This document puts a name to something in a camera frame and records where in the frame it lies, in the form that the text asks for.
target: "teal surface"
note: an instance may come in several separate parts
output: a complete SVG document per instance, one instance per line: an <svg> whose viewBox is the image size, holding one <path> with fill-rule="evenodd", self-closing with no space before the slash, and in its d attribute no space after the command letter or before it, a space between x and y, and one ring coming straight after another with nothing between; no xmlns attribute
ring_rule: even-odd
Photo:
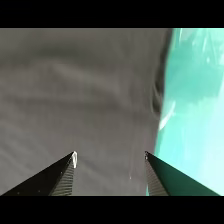
<svg viewBox="0 0 224 224"><path fill-rule="evenodd" d="M224 195L224 29L174 30L155 155Z"/></svg>

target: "green plastic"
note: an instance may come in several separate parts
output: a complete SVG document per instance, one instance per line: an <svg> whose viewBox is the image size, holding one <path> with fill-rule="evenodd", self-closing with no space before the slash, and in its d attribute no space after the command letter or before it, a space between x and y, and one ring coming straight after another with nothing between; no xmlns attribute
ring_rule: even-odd
<svg viewBox="0 0 224 224"><path fill-rule="evenodd" d="M174 29L155 155L224 195L224 29Z"/></svg>

